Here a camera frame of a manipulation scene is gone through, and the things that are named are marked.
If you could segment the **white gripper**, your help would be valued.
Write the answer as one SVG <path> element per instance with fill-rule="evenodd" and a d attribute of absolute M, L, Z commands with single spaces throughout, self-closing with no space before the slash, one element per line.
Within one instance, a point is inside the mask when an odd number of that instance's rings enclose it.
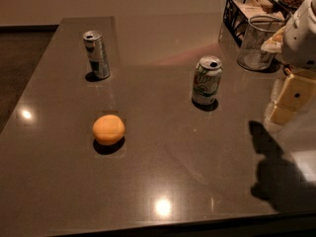
<path fill-rule="evenodd" d="M 266 119 L 284 125 L 316 96 L 316 0 L 304 0 L 285 25 L 282 58 L 297 69 L 277 78 Z"/>

